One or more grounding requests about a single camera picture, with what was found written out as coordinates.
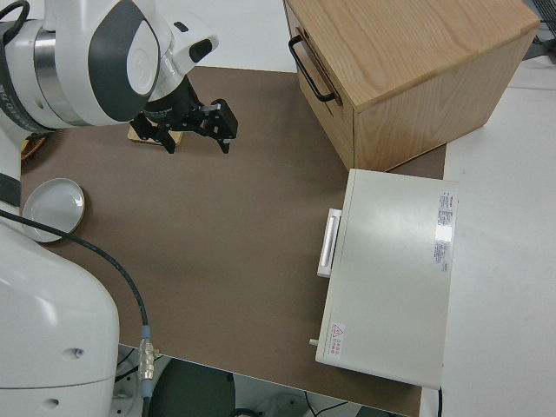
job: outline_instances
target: sticker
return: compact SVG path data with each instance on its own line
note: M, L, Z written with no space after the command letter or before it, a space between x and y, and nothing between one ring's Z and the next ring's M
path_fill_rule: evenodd
M328 356L340 358L341 345L343 343L345 333L346 326L344 324L330 323L330 329L328 330Z
M436 231L434 234L434 264L442 272L450 269L453 239L453 212L457 203L456 197L450 191L440 194L438 215L436 217Z

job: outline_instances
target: brown mat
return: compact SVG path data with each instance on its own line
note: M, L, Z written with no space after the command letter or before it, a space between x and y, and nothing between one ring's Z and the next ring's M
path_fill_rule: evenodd
M327 292L316 276L327 212L341 208L348 173L296 75L197 68L191 78L202 100L226 98L240 122L229 155L195 135L171 156L128 140L127 125L71 129L25 167L25 196L54 177L83 187L76 233L134 277L164 354L418 415L420 388L319 364L308 345ZM443 157L408 169L441 175ZM117 272L77 245L49 248L106 286L121 341L136 346L138 310Z

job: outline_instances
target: white box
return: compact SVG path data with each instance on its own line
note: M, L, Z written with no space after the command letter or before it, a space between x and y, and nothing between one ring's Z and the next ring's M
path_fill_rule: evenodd
M440 388L455 182L351 169L318 362Z

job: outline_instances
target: black metal handle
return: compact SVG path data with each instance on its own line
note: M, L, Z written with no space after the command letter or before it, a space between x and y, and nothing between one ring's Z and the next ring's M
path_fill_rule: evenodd
M297 35L297 36L292 37L288 42L289 51L291 52L292 56L294 57L295 63L297 63L297 66L299 67L299 70L301 71L301 73L303 74L305 79L307 80L307 82L309 84L309 87L311 88L314 95L316 96L316 98L319 101L324 103L324 102L329 102L330 100L334 100L336 98L336 94L334 92L332 92L330 94L323 95L319 91L319 89L317 89L316 84L313 81L313 78L311 78L311 76L307 72L307 69L303 66L303 63L301 62L301 59L299 58L299 56L295 52L294 45L301 42L302 40L303 40L303 38L301 37L301 35Z

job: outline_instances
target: device handle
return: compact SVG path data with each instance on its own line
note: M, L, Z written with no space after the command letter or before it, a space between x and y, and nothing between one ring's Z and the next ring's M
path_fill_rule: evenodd
M316 273L323 278L330 278L332 273L332 261L334 259L334 250L336 249L340 219L341 210L331 208L328 211L327 227L324 232L324 240L322 241L321 259L319 259L319 267Z

